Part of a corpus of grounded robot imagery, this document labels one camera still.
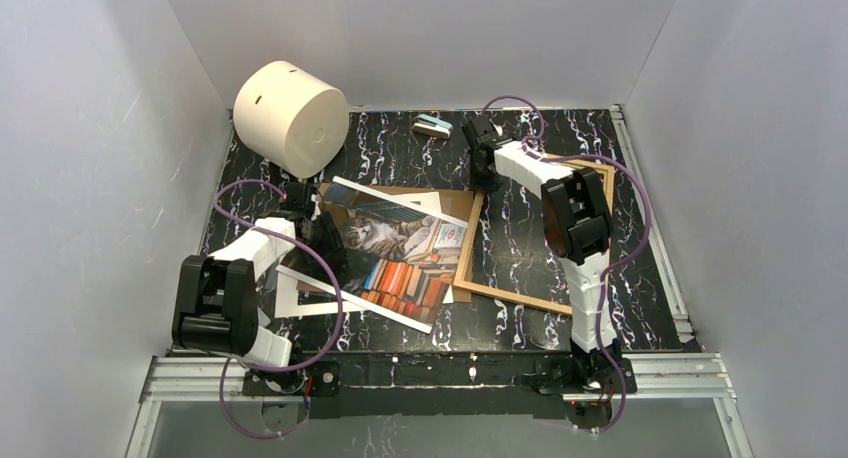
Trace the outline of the cat and books photo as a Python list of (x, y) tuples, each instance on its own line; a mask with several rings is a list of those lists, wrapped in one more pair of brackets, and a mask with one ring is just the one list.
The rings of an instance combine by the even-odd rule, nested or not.
[(320, 213), (301, 220), (303, 241), (325, 261), (294, 251), (286, 270), (346, 301), (423, 333), (432, 331), (451, 293), (468, 224), (441, 203), (342, 178), (318, 190)]

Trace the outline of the light wooden picture frame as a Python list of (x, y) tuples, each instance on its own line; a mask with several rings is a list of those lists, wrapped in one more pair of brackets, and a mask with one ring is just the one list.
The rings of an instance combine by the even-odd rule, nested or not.
[(468, 230), (463, 241), (456, 276), (452, 282), (454, 300), (458, 303), (470, 303), (472, 296), (482, 296), (543, 312), (571, 316), (572, 307), (565, 302), (567, 296), (559, 298), (558, 292), (554, 292), (552, 297), (536, 296), (532, 292), (519, 291), (516, 285), (509, 288), (507, 285), (484, 284), (474, 279), (475, 260), (479, 256), (476, 251), (478, 228), (485, 201), (486, 196), (483, 193), (473, 194)]

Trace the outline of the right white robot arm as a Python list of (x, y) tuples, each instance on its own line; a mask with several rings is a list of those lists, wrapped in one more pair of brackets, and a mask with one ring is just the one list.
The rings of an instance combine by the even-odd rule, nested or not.
[(602, 296), (612, 218), (597, 171), (572, 168), (497, 131), (480, 115), (462, 126), (470, 153), (470, 182), (493, 192), (512, 180), (541, 200), (545, 243), (566, 274), (573, 325), (571, 346), (586, 356), (617, 354), (617, 334)]

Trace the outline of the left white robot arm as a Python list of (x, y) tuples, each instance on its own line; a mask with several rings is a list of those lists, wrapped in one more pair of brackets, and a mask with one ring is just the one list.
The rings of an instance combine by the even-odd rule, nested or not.
[(289, 373), (322, 358), (337, 342), (334, 327), (319, 352), (304, 362), (290, 361), (292, 342), (261, 325), (257, 281), (299, 250), (327, 276), (336, 301), (344, 302), (339, 276), (346, 251), (333, 217), (324, 211), (319, 188), (298, 181), (275, 186), (277, 198), (264, 217), (250, 222), (214, 206), (245, 227), (244, 234), (208, 255), (190, 255), (181, 264), (171, 326), (173, 342), (183, 348), (238, 359), (264, 372)]

